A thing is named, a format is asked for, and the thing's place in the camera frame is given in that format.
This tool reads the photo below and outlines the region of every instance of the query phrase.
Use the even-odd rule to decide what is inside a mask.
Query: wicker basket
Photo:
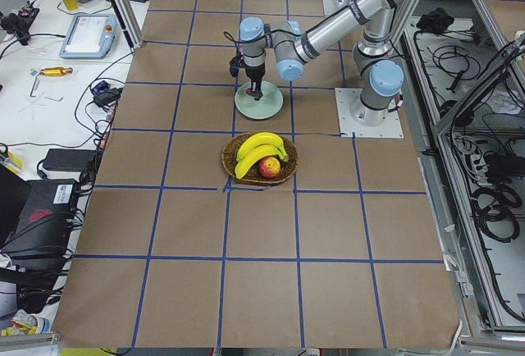
[[[241,180],[235,177],[237,150],[248,137],[254,134],[255,132],[237,135],[224,147],[222,150],[221,159],[222,165],[226,169],[227,173],[235,180],[251,185],[276,185],[288,180],[297,170],[297,166],[299,165],[299,155],[297,154],[297,149],[295,148],[294,144],[286,137],[282,136],[281,138],[285,143],[285,150],[286,153],[288,153],[289,160],[288,162],[281,162],[281,171],[276,177],[271,179],[261,177],[257,169],[257,163],[249,169],[246,176],[244,176]]]

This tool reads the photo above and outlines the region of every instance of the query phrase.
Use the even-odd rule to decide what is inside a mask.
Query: apple
[[[276,157],[264,157],[259,161],[259,173],[264,178],[274,178],[281,171],[281,163]]]

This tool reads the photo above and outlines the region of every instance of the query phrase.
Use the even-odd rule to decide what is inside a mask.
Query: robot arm
[[[274,49],[281,78],[288,81],[297,80],[304,72],[304,64],[317,58],[360,25],[367,25],[381,13],[391,13],[391,9],[396,8],[402,1],[350,0],[346,6],[302,34],[293,21],[263,24],[257,17],[243,20],[240,24],[240,42],[246,74],[252,81],[253,96],[257,98],[261,95],[260,82],[265,71],[265,48]]]

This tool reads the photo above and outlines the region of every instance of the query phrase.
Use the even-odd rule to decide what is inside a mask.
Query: banana
[[[264,157],[275,157],[279,155],[279,153],[280,151],[270,144],[263,144],[255,147],[249,153],[247,153],[239,163],[237,163],[237,166],[235,166],[235,177],[240,180],[246,176],[246,173],[248,173],[250,167],[259,160],[263,159]]]
[[[263,144],[273,145],[279,150],[279,153],[277,154],[279,155],[279,159],[283,162],[288,162],[288,154],[286,153],[285,144],[282,141],[282,138],[272,132],[259,132],[248,137],[237,150],[237,162],[242,161],[249,152]]]

